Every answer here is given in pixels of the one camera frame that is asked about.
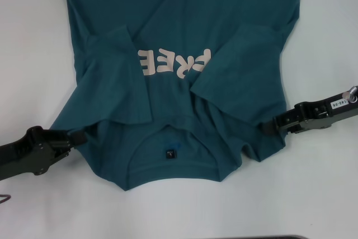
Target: white label sticker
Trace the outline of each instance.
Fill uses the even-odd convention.
[[[337,101],[331,102],[332,109],[338,109],[341,106],[348,105],[348,101],[346,99],[339,99]]]

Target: white table surface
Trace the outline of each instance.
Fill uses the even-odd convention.
[[[358,84],[358,1],[302,0],[282,54],[289,108]],[[51,126],[75,88],[65,0],[0,0],[0,144]],[[358,117],[287,137],[223,182],[170,179],[124,192],[77,151],[42,176],[0,182],[0,238],[217,238],[358,234]]]

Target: white letter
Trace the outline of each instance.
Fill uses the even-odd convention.
[[[156,65],[154,64],[154,53],[152,50],[138,50],[138,55],[146,57],[146,59],[140,60],[141,66],[147,66],[147,69],[143,70],[145,76],[153,75],[156,73]]]
[[[201,61],[204,62],[204,64],[194,64],[192,68],[196,71],[201,72],[210,59],[211,59],[211,51],[210,49],[205,49],[204,55],[201,55],[195,59],[195,63]]]
[[[188,62],[186,63],[186,61],[184,60],[184,58],[180,55],[178,55],[177,57],[175,57],[175,60],[180,63],[180,67],[177,70],[177,75],[180,78],[184,78],[184,71],[185,70],[190,70],[190,68],[192,67],[192,65],[194,64],[194,57],[193,56],[189,56],[188,57]]]
[[[173,65],[174,65],[174,57],[175,53],[168,50],[159,49],[159,52],[161,54],[164,54],[166,57],[158,56],[157,61],[158,62],[166,62],[167,65],[159,65],[157,67],[157,72],[173,72]]]

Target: teal t-shirt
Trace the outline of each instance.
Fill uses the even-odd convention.
[[[299,0],[67,0],[77,88],[52,128],[86,132],[94,173],[128,190],[222,181],[285,145],[280,53]]]

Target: dark tag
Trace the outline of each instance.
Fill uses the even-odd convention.
[[[175,159],[177,157],[177,152],[174,149],[168,149],[166,151],[167,159]]]

